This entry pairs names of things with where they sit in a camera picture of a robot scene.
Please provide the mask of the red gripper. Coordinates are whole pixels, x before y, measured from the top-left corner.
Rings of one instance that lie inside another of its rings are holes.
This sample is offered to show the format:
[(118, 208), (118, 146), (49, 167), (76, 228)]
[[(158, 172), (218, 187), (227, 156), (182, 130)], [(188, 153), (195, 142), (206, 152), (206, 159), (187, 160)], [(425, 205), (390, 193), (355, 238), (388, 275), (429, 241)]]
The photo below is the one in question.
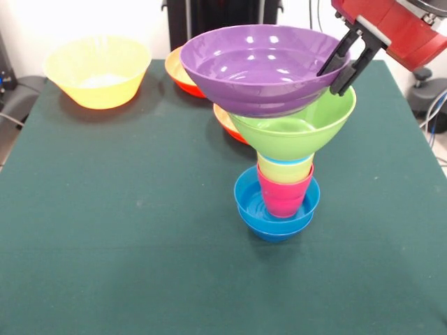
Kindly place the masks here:
[[(380, 38), (386, 53), (407, 70), (420, 68), (446, 49), (446, 35), (437, 31), (446, 19), (445, 1), (332, 1), (332, 7), (351, 24), (361, 24)], [(316, 76), (339, 70), (330, 93), (343, 96), (379, 51), (379, 39), (362, 37), (365, 48), (356, 61), (347, 63), (351, 46), (362, 29), (351, 27), (339, 41)]]

